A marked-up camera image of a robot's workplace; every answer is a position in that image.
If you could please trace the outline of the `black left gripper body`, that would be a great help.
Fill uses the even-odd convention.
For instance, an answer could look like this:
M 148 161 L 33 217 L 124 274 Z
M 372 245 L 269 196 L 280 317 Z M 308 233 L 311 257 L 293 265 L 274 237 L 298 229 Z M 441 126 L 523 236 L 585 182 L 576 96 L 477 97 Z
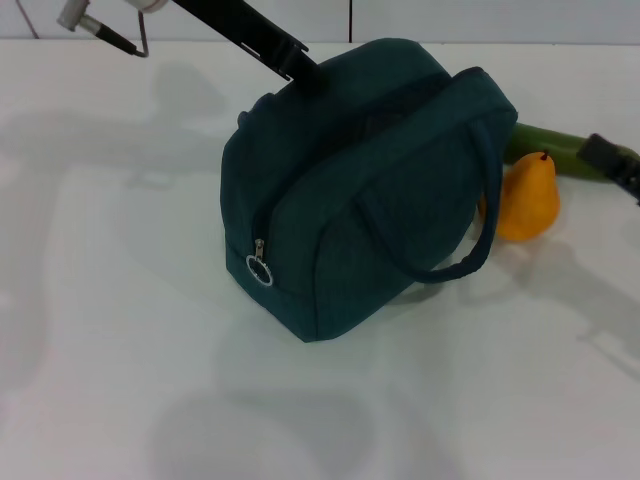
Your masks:
M 245 1 L 176 0 L 175 4 L 284 79 L 309 79 L 308 47 Z

